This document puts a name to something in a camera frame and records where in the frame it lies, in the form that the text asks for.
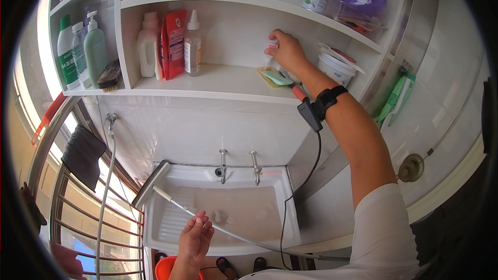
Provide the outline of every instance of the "wrist strap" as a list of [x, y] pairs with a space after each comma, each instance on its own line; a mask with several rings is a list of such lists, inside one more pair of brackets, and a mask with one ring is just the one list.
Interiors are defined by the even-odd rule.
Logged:
[[346, 92], [345, 87], [340, 85], [332, 89], [325, 89], [316, 97], [314, 107], [320, 121], [325, 119], [327, 109], [337, 103], [337, 97]]

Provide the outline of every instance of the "black cable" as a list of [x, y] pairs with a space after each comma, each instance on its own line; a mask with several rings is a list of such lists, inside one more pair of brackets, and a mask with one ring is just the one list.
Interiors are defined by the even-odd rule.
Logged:
[[320, 132], [317, 132], [316, 135], [318, 137], [318, 154], [316, 156], [315, 164], [313, 165], [313, 168], [311, 169], [308, 177], [304, 180], [304, 182], [301, 184], [301, 186], [298, 187], [296, 190], [294, 190], [294, 192], [292, 193], [292, 195], [290, 197], [288, 197], [284, 201], [284, 203], [283, 203], [284, 204], [284, 211], [283, 211], [282, 234], [280, 235], [280, 256], [282, 257], [283, 266], [285, 268], [287, 268], [288, 270], [292, 270], [292, 269], [290, 269], [289, 267], [287, 267], [287, 265], [285, 264], [285, 262], [283, 260], [283, 252], [282, 252], [283, 230], [285, 228], [285, 218], [287, 217], [287, 202], [294, 197], [294, 195], [296, 194], [296, 192], [298, 192], [301, 188], [303, 188], [303, 186], [306, 184], [306, 182], [308, 182], [308, 180], [310, 179], [311, 175], [315, 171], [316, 166], [318, 165], [318, 161], [320, 160], [320, 154], [322, 153], [322, 138], [320, 136]]

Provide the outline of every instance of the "faucet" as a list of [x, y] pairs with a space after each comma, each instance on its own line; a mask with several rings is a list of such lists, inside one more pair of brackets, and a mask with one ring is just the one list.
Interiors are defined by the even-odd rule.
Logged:
[[259, 173], [263, 169], [258, 165], [258, 161], [256, 160], [256, 154], [258, 152], [257, 151], [250, 151], [249, 153], [251, 154], [251, 157], [252, 157], [252, 165], [253, 165], [253, 168], [254, 168], [254, 174], [256, 175], [256, 186], [258, 186], [259, 182], [260, 182], [260, 175], [259, 175]]
[[109, 132], [112, 132], [114, 122], [118, 119], [119, 119], [119, 117], [116, 115], [116, 113], [107, 114], [106, 120], [109, 121]]
[[226, 161], [227, 152], [228, 151], [224, 148], [220, 149], [221, 167], [218, 167], [215, 170], [216, 176], [221, 177], [221, 184], [225, 184], [225, 181], [227, 180], [227, 161]]

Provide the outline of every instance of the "laundry sink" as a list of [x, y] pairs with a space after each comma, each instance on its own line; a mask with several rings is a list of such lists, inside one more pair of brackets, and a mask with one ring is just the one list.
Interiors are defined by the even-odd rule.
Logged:
[[[279, 247], [284, 200], [291, 194], [284, 166], [263, 167], [255, 185], [254, 169], [227, 169], [225, 184], [215, 167], [171, 165], [155, 184], [178, 203], [193, 211], [206, 210], [210, 220], [246, 239]], [[146, 202], [143, 244], [168, 253], [178, 252], [178, 238], [191, 218], [182, 209], [154, 192]], [[301, 244], [294, 201], [287, 202], [283, 248]], [[215, 231], [209, 256], [247, 255], [268, 250]]]

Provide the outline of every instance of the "red package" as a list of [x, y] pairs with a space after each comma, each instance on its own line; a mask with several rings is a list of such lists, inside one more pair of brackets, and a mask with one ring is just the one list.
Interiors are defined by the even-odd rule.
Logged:
[[166, 80], [183, 73], [183, 36], [186, 10], [166, 14], [161, 28], [162, 67]]

